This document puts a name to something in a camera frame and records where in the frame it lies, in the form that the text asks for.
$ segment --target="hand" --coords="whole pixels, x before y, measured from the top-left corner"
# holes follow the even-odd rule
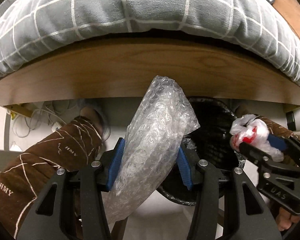
[[[292,223],[298,223],[299,221],[300,216],[292,216],[291,213],[286,211],[284,208],[279,209],[279,215],[275,219],[279,231],[287,230],[291,227]]]

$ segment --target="metal screw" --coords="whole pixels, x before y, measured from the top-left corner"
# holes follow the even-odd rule
[[[265,173],[263,174],[263,177],[265,177],[266,179],[269,179],[269,178],[270,178],[270,173],[265,172]]]
[[[208,162],[206,160],[199,160],[199,165],[205,167],[208,166]]]
[[[92,166],[92,167],[95,167],[95,168],[96,168],[96,167],[99,167],[100,165],[101,165],[101,162],[100,162],[100,161],[94,161],[94,162],[91,163],[91,166]]]
[[[240,168],[234,168],[234,172],[236,173],[236,174],[238,174],[238,175],[240,175],[240,174],[242,174],[242,169],[240,169]]]
[[[58,174],[58,175],[62,175],[62,174],[64,174],[65,172],[66,172],[66,170],[63,169],[63,168],[57,170],[57,174]]]

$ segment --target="person's foot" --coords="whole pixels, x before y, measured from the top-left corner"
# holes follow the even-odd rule
[[[79,99],[77,103],[81,109],[80,115],[88,118],[101,136],[102,141],[106,141],[111,133],[110,127],[107,124],[106,117],[103,114],[101,107],[95,99]]]

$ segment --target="gray plaid blanket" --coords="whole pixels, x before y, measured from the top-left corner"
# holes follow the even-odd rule
[[[152,28],[239,44],[300,86],[300,40],[266,0],[16,0],[0,18],[0,78],[75,41]]]

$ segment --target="pant leg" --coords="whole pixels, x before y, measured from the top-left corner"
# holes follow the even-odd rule
[[[0,221],[16,238],[43,186],[60,167],[75,171],[92,162],[102,145],[92,123],[77,117],[31,146],[0,172]]]

